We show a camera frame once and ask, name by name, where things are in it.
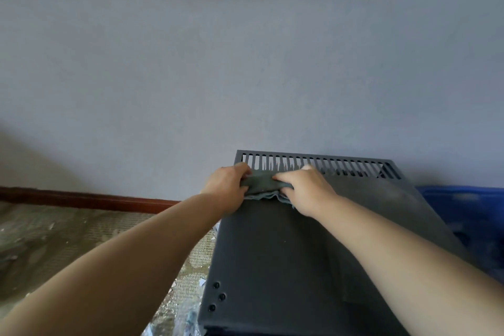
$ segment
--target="hand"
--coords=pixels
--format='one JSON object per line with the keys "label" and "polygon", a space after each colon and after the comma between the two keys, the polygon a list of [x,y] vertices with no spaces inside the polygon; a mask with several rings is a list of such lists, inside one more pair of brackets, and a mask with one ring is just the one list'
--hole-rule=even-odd
{"label": "hand", "polygon": [[307,217],[315,218],[326,202],[340,198],[312,165],[305,165],[301,170],[294,172],[278,173],[273,179],[290,183],[294,187],[294,190],[282,187],[280,192]]}
{"label": "hand", "polygon": [[232,214],[243,202],[248,186],[240,187],[241,179],[252,174],[252,170],[245,162],[234,166],[220,167],[212,173],[200,194],[210,194],[216,199],[218,208],[225,214]]}

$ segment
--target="person's left hand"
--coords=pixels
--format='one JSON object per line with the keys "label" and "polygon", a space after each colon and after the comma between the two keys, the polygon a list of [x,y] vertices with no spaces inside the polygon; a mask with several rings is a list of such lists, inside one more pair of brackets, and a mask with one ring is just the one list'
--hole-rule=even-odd
{"label": "person's left hand", "polygon": [[248,186],[241,186],[240,181],[252,170],[245,162],[234,166],[220,167],[212,173],[200,194],[210,194],[225,214],[232,214],[243,202]]}

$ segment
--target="forearm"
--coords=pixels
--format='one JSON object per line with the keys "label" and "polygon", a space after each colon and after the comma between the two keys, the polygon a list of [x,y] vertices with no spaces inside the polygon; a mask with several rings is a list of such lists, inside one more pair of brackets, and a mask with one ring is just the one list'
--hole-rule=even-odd
{"label": "forearm", "polygon": [[0,333],[137,336],[221,218],[214,202],[193,196],[98,246],[15,307]]}
{"label": "forearm", "polygon": [[357,258],[412,335],[502,333],[504,288],[478,269],[345,198],[316,219]]}

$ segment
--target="vent grille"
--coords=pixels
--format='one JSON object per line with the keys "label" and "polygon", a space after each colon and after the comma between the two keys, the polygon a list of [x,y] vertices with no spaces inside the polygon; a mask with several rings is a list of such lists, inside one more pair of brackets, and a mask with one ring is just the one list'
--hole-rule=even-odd
{"label": "vent grille", "polygon": [[286,172],[312,165],[327,175],[403,179],[399,169],[390,160],[238,150],[235,163],[241,161],[253,170]]}

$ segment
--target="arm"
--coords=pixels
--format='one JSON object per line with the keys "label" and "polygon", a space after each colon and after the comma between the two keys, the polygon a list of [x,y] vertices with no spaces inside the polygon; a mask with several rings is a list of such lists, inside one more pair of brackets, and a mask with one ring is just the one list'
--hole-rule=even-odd
{"label": "arm", "polygon": [[282,192],[352,252],[411,335],[502,335],[504,286],[303,169],[276,175],[294,187]]}
{"label": "arm", "polygon": [[138,336],[196,243],[234,212],[246,164],[218,169],[195,195],[103,243],[16,306],[0,333]]}

